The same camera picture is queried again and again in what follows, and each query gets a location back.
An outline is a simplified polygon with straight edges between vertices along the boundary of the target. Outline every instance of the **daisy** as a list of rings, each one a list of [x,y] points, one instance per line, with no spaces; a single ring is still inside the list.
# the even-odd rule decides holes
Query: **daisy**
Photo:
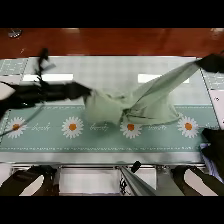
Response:
[[[141,134],[140,130],[142,130],[140,124],[129,124],[126,122],[122,122],[120,127],[120,131],[123,131],[123,135],[130,139],[139,136]]]
[[[8,133],[8,138],[17,138],[23,134],[23,131],[27,129],[27,125],[21,126],[24,122],[25,120],[22,117],[14,117],[14,119],[11,119],[5,129],[5,131],[13,130]]]
[[[82,130],[83,130],[83,122],[81,119],[79,119],[78,117],[74,118],[74,117],[69,117],[68,119],[66,119],[65,122],[63,122],[62,125],[62,131],[64,132],[63,135],[66,136],[66,138],[75,138],[76,136],[79,136],[82,134]]]
[[[178,130],[182,131],[182,135],[185,135],[185,137],[194,138],[198,134],[198,124],[193,118],[181,117],[177,127],[179,127]]]

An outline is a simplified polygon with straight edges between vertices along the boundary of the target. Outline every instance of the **flower center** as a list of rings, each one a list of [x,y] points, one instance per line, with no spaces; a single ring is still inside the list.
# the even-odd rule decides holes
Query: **flower center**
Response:
[[[192,129],[192,124],[190,124],[190,123],[186,123],[186,124],[185,124],[185,128],[186,128],[187,130],[191,130],[191,129]]]
[[[12,126],[12,129],[13,129],[14,131],[18,130],[18,129],[19,129],[19,124],[14,124],[14,125]]]
[[[76,124],[70,124],[70,125],[69,125],[69,129],[70,129],[71,131],[74,131],[76,128],[77,128],[77,127],[76,127]]]
[[[129,131],[133,131],[135,129],[135,126],[133,124],[128,124],[127,128]]]

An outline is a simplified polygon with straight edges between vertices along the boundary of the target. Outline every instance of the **green cloth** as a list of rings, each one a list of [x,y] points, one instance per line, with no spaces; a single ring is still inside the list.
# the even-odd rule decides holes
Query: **green cloth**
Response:
[[[93,90],[85,101],[86,119],[93,123],[124,121],[142,125],[176,121],[180,116],[169,102],[169,93],[198,69],[195,62],[186,63],[119,97]]]

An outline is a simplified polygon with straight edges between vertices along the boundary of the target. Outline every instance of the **brown wooden surface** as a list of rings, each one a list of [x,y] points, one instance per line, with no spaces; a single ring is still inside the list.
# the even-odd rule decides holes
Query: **brown wooden surface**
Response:
[[[0,59],[50,55],[198,56],[224,50],[224,32],[212,28],[21,28],[12,39],[0,29]]]

